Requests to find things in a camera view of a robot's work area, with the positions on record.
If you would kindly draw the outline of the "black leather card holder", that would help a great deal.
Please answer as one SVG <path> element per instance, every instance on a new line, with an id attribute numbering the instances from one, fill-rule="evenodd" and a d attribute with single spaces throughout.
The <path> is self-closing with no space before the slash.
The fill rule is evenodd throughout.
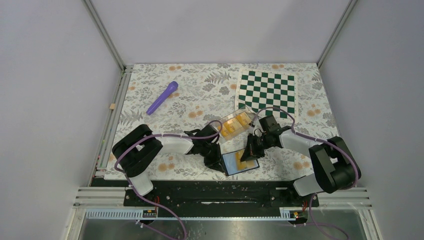
<path id="1" fill-rule="evenodd" d="M 241 161 L 244 151 L 244 149 L 239 149 L 221 155 L 223 172 L 226 176 L 244 173 L 260 167 L 257 159 Z"/>

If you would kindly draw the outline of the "clear plastic card box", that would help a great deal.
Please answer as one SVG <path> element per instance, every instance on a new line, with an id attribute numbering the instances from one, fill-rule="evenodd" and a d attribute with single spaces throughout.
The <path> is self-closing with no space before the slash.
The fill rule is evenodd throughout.
<path id="1" fill-rule="evenodd" d="M 225 143 L 249 130 L 255 113 L 243 106 L 218 120 L 214 128 L 219 131 L 219 142 Z"/>

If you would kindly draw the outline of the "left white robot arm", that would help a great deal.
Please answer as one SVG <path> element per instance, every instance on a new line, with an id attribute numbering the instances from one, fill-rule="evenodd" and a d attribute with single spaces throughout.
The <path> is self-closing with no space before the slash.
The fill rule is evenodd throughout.
<path id="1" fill-rule="evenodd" d="M 141 124 L 118 141 L 111 152 L 116 158 L 115 169 L 127 178 L 136 199 L 148 206 L 154 202 L 155 192 L 147 168 L 157 155 L 200 155 L 207 168 L 225 173 L 218 140 L 219 131 L 211 124 L 181 134 L 154 134 L 148 125 Z"/>

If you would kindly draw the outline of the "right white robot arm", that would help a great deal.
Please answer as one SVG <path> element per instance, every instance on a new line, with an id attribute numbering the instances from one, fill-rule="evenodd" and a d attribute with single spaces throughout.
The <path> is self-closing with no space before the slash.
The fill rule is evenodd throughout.
<path id="1" fill-rule="evenodd" d="M 286 193 L 291 205 L 301 205 L 313 193 L 331 194 L 353 187 L 361 178 L 361 171 L 341 137 L 313 138 L 293 131 L 290 126 L 280 126 L 272 115 L 261 118 L 259 123 L 263 132 L 248 135 L 242 162 L 262 158 L 270 148 L 295 151 L 311 160 L 313 173 L 294 180 L 292 189 Z"/>

